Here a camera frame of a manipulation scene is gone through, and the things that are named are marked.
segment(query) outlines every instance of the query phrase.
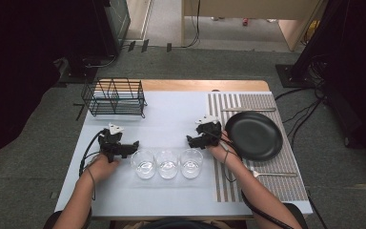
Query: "black plate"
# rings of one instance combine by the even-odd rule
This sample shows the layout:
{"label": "black plate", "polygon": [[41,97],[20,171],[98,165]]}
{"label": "black plate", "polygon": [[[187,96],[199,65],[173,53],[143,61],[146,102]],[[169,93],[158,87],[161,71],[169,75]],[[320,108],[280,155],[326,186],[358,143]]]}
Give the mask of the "black plate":
{"label": "black plate", "polygon": [[249,160],[264,161],[280,153],[283,137],[275,123],[257,112],[234,114],[225,125],[237,152]]}

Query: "gray striped placemat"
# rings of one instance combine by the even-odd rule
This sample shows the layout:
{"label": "gray striped placemat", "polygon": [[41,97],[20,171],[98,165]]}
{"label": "gray striped placemat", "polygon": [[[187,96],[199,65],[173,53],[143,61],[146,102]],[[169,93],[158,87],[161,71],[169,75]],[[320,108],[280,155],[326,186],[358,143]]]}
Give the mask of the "gray striped placemat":
{"label": "gray striped placemat", "polygon": [[[211,93],[207,95],[209,115],[218,116],[223,129],[228,119],[236,112],[221,112],[221,109],[232,107],[270,108],[276,107],[272,93]],[[281,152],[273,159],[263,162],[249,161],[244,163],[249,168],[259,173],[297,173],[298,177],[267,177],[260,176],[258,179],[281,201],[308,200],[302,178],[299,175],[298,167],[291,150],[290,143],[285,135],[284,127],[278,111],[262,112],[270,118],[279,128],[283,136]],[[225,168],[222,163],[214,160],[215,171],[215,193],[214,198],[218,202],[240,202],[243,201],[240,195],[240,188],[234,180],[234,176]]]}

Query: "person's left hand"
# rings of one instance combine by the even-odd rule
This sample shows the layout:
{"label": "person's left hand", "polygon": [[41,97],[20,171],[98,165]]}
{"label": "person's left hand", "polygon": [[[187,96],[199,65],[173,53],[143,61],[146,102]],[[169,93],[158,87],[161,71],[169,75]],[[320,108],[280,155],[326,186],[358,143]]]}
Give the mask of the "person's left hand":
{"label": "person's left hand", "polygon": [[109,163],[108,158],[105,155],[99,154],[89,165],[89,170],[91,171],[94,181],[100,182],[108,178],[112,172],[114,172],[118,164],[120,164],[119,160]]}

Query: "forearm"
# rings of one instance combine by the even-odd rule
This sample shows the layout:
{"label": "forearm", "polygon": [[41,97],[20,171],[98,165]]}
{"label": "forearm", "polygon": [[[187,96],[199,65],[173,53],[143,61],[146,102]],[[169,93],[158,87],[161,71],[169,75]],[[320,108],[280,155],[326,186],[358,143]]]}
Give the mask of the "forearm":
{"label": "forearm", "polygon": [[93,180],[87,173],[76,181],[72,196],[54,228],[83,227],[91,209],[93,186]]}
{"label": "forearm", "polygon": [[[230,158],[228,168],[233,172],[239,182],[246,199],[257,209],[276,218],[293,228],[300,228],[293,214],[287,207],[276,198],[266,187],[263,186],[252,173],[237,158]],[[254,213],[260,228],[280,228]]]}

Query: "black wire basket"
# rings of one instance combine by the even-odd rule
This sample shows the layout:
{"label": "black wire basket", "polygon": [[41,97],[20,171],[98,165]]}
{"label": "black wire basket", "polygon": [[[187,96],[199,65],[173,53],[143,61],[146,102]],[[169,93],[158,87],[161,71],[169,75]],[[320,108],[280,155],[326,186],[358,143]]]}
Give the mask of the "black wire basket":
{"label": "black wire basket", "polygon": [[128,78],[97,77],[86,83],[82,99],[93,116],[141,115],[144,116],[145,101],[141,80]]}

